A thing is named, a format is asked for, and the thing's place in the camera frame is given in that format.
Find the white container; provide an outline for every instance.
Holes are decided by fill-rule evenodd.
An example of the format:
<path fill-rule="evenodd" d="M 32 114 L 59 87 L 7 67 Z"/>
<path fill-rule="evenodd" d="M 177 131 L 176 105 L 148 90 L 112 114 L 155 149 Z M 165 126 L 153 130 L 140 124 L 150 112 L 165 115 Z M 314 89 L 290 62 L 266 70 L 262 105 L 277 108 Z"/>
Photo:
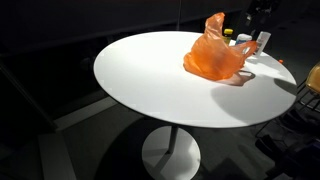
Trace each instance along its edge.
<path fill-rule="evenodd" d="M 251 40 L 252 40 L 252 36 L 248 34 L 239 34 L 236 40 L 236 45 L 247 42 L 247 41 L 251 41 Z"/>
<path fill-rule="evenodd" d="M 264 47 L 266 46 L 271 34 L 268 32 L 261 31 L 259 37 L 257 39 L 257 49 L 254 52 L 256 56 L 260 56 L 261 52 L 263 51 Z"/>

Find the dark floor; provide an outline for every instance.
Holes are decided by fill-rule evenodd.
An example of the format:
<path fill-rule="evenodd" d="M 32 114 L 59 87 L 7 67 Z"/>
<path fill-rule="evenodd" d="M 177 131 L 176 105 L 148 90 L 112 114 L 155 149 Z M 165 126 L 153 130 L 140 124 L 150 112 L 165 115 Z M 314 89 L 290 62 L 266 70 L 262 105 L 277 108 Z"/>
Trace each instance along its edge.
<path fill-rule="evenodd" d="M 319 61 L 319 28 L 320 22 L 309 16 L 266 30 L 272 34 L 272 38 L 265 52 L 275 59 L 284 60 L 297 84 L 305 79 L 310 69 Z M 142 144 L 151 131 L 166 125 L 170 124 L 143 117 L 122 105 L 116 105 L 64 130 L 63 135 L 77 179 L 150 179 L 141 160 Z M 182 126 L 196 139 L 201 151 L 201 165 L 193 179 L 263 179 L 265 171 L 274 163 L 254 145 L 254 134 L 259 127 L 261 125 L 234 129 Z M 263 133 L 279 138 L 282 129 L 271 123 Z M 285 140 L 290 144 L 298 138 L 289 135 Z M 30 148 L 28 150 L 28 147 L 29 145 L 24 151 L 26 154 L 35 151 Z M 10 163 L 14 163 L 12 159 L 7 161 L 8 167 Z M 24 169 L 30 168 L 33 162 L 25 158 L 15 168 L 21 176 L 40 180 L 39 175 L 32 173 L 38 168 Z"/>

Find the black object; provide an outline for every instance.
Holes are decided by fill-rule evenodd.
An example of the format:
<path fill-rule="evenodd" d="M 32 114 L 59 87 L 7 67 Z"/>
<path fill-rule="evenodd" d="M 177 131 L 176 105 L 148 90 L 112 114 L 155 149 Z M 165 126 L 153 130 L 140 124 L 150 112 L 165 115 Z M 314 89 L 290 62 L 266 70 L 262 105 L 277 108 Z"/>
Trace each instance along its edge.
<path fill-rule="evenodd" d="M 0 143 L 16 149 L 38 134 L 54 132 L 56 127 L 33 106 L 20 83 L 10 77 L 0 59 Z"/>
<path fill-rule="evenodd" d="M 278 9 L 281 0 L 253 0 L 250 4 L 247 14 L 250 16 L 256 16 L 259 13 L 265 13 L 270 15 Z"/>
<path fill-rule="evenodd" d="M 282 173 L 293 178 L 320 179 L 320 142 L 313 139 L 307 143 L 299 142 L 286 150 L 281 150 L 269 135 L 256 141 L 256 147 L 275 162 L 266 172 L 266 179 L 273 179 Z"/>
<path fill-rule="evenodd" d="M 299 86 L 298 86 L 298 94 L 300 94 L 307 86 L 306 86 L 306 81 L 307 81 L 307 78 L 302 81 Z M 307 94 L 312 94 L 313 97 L 306 103 L 302 102 L 302 99 L 307 95 Z M 317 100 L 318 102 L 314 105 L 314 106 L 310 106 L 309 104 L 314 101 L 314 100 Z M 317 107 L 320 105 L 320 96 L 317 94 L 317 93 L 314 93 L 312 92 L 311 90 L 308 90 L 307 92 L 305 92 L 301 97 L 300 99 L 298 100 L 298 103 L 300 103 L 302 105 L 302 108 L 300 109 L 300 111 L 302 109 L 304 109 L 305 107 L 308 107 L 310 108 L 312 111 L 317 111 L 317 112 L 320 112 L 320 110 L 317 109 Z"/>
<path fill-rule="evenodd" d="M 291 109 L 283 116 L 280 116 L 276 121 L 278 121 L 279 125 L 295 134 L 308 134 L 311 136 L 320 136 L 320 121 L 308 114 L 304 114 L 303 112 L 297 111 L 296 109 Z M 271 121 L 266 123 L 263 127 L 259 129 L 259 131 L 255 134 L 256 138 L 260 138 L 259 134 L 261 131 L 269 125 Z"/>

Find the chair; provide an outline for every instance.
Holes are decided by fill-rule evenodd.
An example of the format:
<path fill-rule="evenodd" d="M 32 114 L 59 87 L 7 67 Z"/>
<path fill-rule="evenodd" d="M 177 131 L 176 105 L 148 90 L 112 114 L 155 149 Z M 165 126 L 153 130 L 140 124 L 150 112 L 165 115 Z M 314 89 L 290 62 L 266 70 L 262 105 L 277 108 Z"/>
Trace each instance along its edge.
<path fill-rule="evenodd" d="M 305 94 L 303 94 L 298 101 L 300 104 L 303 105 L 300 111 L 303 110 L 305 107 L 309 107 L 313 111 L 316 110 L 320 112 L 319 110 L 317 110 L 317 107 L 320 104 L 320 62 L 311 69 L 308 78 L 298 86 L 298 94 L 305 88 L 308 88 L 308 91 Z M 313 95 L 313 97 L 309 101 L 304 103 L 302 100 L 304 97 L 306 97 L 307 94 L 311 94 Z M 316 105 L 310 106 L 310 103 L 314 100 L 318 100 L 318 102 L 316 103 Z"/>
<path fill-rule="evenodd" d="M 255 144 L 275 162 L 275 166 L 266 172 L 267 180 L 274 179 L 282 173 L 293 178 L 320 179 L 320 141 L 318 139 L 297 143 L 286 150 L 277 147 L 269 135 L 258 139 Z"/>
<path fill-rule="evenodd" d="M 281 139 L 273 139 L 273 141 L 279 141 L 285 146 L 285 137 L 288 134 L 294 134 L 297 137 L 302 137 L 305 134 L 310 134 L 313 136 L 318 135 L 320 130 L 320 126 L 313 123 L 313 117 L 305 115 L 303 112 L 296 110 L 295 108 L 289 110 L 286 114 L 281 115 L 274 119 L 273 121 L 267 122 L 264 126 L 262 126 L 255 134 L 256 138 L 261 138 L 259 134 L 262 130 L 270 124 L 270 122 L 274 122 L 277 126 L 281 127 L 283 130 L 283 136 Z"/>

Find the white round table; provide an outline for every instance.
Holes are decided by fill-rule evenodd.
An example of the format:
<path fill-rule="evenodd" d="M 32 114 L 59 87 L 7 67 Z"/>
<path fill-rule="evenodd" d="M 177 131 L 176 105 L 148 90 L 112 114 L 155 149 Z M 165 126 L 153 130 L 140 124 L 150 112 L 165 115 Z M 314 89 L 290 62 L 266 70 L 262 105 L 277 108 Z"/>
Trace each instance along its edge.
<path fill-rule="evenodd" d="M 244 84 L 235 77 L 211 81 L 185 71 L 183 57 L 200 35 L 153 32 L 116 41 L 97 56 L 95 77 L 121 104 L 177 125 L 243 127 L 271 120 L 292 106 L 296 99 L 294 78 L 265 53 L 246 60 L 242 69 L 246 72 L 240 74 L 251 79 Z M 155 179 L 191 179 L 200 164 L 197 143 L 176 127 L 171 134 L 170 127 L 151 133 L 142 157 Z"/>

